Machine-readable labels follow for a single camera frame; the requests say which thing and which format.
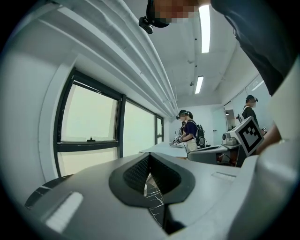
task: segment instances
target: backpack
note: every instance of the backpack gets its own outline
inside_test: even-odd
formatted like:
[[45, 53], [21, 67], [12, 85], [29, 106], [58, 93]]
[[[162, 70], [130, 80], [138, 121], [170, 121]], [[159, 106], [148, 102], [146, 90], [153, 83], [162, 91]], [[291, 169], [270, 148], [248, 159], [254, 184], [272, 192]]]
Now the backpack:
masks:
[[237, 118], [236, 118], [236, 119], [238, 119], [240, 122], [242, 122], [243, 120], [245, 120], [245, 118], [244, 118], [244, 116], [243, 116], [243, 113], [244, 113], [244, 111], [245, 111], [245, 109], [246, 109], [247, 107], [249, 107], [249, 106], [245, 106], [244, 109], [243, 109], [243, 111], [242, 111], [240, 114], [238, 114], [238, 116], [237, 116]]
[[188, 120], [188, 122], [192, 122], [196, 125], [197, 127], [197, 131], [196, 131], [196, 143], [200, 148], [204, 148], [205, 147], [205, 131], [203, 130], [202, 126], [199, 124], [196, 124], [194, 120]]

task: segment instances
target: person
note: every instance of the person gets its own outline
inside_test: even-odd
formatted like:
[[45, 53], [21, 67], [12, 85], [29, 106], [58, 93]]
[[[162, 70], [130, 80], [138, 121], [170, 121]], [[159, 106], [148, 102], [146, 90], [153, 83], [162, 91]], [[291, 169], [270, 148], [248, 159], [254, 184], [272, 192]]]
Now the person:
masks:
[[[190, 17], [192, 12], [208, 4], [232, 25], [241, 48], [259, 71], [272, 96], [298, 56], [297, 40], [291, 38], [296, 36], [290, 24], [292, 21], [283, 18], [282, 5], [270, 0], [151, 0], [147, 6], [147, 17], [151, 18], [153, 26], [162, 28], [172, 19]], [[295, 11], [290, 14], [287, 8], [284, 10], [293, 19], [297, 17]], [[279, 130], [273, 124], [256, 153], [260, 154], [280, 139]]]
[[182, 122], [182, 126], [181, 126], [180, 131], [179, 131], [179, 133], [180, 133], [181, 135], [184, 134], [183, 129], [184, 129], [185, 125], [186, 125], [186, 122], [183, 121], [183, 122]]
[[258, 124], [257, 118], [256, 118], [256, 114], [253, 111], [253, 108], [256, 107], [256, 103], [258, 102], [257, 98], [253, 97], [252, 95], [248, 95], [246, 98], [246, 104], [243, 108], [243, 112], [242, 112], [242, 116], [244, 119], [252, 116], [254, 121]]
[[181, 110], [178, 114], [179, 120], [186, 122], [183, 129], [183, 135], [177, 143], [184, 142], [187, 143], [187, 151], [191, 152], [197, 150], [196, 135], [197, 135], [197, 124], [193, 120], [193, 115], [191, 112], [186, 110]]

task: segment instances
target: vr headset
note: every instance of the vr headset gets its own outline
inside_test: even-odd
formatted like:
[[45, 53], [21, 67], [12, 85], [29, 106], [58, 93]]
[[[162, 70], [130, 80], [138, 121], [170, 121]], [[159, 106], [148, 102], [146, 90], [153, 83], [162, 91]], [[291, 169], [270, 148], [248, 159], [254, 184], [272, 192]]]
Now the vr headset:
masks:
[[169, 26], [169, 24], [162, 22], [161, 18], [155, 17], [153, 0], [148, 0], [146, 16], [140, 17], [139, 26], [143, 28], [148, 34], [152, 34], [153, 26], [157, 28], [165, 28]]

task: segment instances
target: white table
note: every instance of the white table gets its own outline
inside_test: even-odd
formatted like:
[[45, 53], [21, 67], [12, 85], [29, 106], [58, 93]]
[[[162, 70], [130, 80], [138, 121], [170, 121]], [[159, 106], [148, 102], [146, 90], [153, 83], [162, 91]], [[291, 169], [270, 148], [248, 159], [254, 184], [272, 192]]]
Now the white table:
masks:
[[140, 151], [141, 152], [156, 152], [156, 153], [164, 153], [166, 155], [172, 156], [172, 157], [178, 157], [178, 158], [186, 158], [187, 152], [185, 147], [182, 148], [174, 148], [169, 145], [168, 142], [161, 142], [158, 145], [154, 145], [153, 147], [149, 149], [145, 149]]

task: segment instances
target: fluorescent light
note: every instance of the fluorescent light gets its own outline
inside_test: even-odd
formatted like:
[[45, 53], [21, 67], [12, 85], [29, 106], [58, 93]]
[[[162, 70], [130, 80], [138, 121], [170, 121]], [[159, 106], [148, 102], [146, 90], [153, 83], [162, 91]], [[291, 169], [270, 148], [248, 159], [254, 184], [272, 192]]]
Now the fluorescent light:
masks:
[[261, 81], [259, 84], [257, 84], [257, 86], [255, 88], [252, 89], [252, 91], [254, 91], [255, 89], [257, 89], [260, 85], [262, 85], [264, 83], [264, 81]]
[[210, 51], [210, 7], [205, 5], [199, 8], [201, 22], [201, 52]]
[[201, 86], [202, 86], [202, 82], [203, 82], [203, 78], [204, 78], [203, 76], [198, 77], [195, 94], [198, 94], [200, 92], [200, 89], [201, 89]]

